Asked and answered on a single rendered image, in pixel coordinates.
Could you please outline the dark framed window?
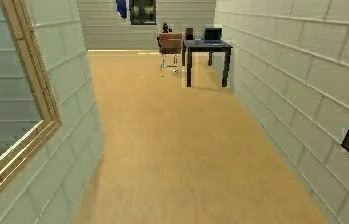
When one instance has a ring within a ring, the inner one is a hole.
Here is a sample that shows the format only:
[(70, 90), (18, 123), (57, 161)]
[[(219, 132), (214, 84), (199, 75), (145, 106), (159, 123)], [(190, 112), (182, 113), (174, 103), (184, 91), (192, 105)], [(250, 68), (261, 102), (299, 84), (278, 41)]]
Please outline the dark framed window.
[(156, 24), (156, 0), (130, 0), (132, 25)]

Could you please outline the black laptop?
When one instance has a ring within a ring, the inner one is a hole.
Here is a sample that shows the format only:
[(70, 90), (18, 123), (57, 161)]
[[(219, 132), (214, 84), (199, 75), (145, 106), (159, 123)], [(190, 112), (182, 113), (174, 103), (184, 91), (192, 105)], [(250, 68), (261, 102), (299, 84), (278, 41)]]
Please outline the black laptop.
[(209, 45), (221, 45), (222, 41), (222, 29), (221, 28), (206, 28), (204, 30), (204, 43)]

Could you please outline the wooden framed wall mirror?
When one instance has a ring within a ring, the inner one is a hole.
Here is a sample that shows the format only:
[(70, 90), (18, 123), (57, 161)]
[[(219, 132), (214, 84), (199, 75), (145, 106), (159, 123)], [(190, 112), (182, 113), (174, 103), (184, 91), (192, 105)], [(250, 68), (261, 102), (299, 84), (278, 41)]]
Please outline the wooden framed wall mirror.
[(0, 193), (60, 126), (25, 0), (0, 0)]

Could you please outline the black desk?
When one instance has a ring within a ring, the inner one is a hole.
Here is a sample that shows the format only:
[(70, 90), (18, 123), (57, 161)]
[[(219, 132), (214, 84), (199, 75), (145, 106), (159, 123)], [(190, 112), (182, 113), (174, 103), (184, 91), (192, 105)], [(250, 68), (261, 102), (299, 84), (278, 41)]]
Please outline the black desk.
[(226, 87), (228, 84), (229, 67), (233, 47), (222, 41), (220, 44), (208, 44), (203, 40), (183, 40), (182, 41), (182, 64), (186, 66), (186, 86), (192, 86), (192, 55), (194, 52), (208, 52), (208, 65), (213, 63), (213, 54), (215, 52), (224, 53), (224, 67), (221, 78), (221, 85)]

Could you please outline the brown office chair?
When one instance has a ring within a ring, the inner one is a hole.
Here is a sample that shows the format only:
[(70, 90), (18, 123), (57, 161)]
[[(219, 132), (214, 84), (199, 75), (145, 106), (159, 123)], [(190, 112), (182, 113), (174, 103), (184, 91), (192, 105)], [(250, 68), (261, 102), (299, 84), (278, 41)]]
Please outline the brown office chair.
[[(160, 70), (165, 68), (171, 68), (174, 73), (178, 72), (178, 56), (182, 53), (182, 34), (181, 33), (160, 33), (157, 36), (157, 44), (159, 47), (159, 53), (162, 58), (160, 64)], [(173, 63), (166, 63), (166, 55), (173, 56)]]

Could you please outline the blue wall hanging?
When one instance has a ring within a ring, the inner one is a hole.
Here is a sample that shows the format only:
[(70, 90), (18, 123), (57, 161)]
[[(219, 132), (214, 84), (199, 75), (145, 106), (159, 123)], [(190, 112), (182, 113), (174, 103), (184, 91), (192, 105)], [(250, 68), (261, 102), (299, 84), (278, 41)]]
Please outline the blue wall hanging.
[(116, 0), (117, 11), (122, 19), (127, 18), (127, 3), (126, 0)]

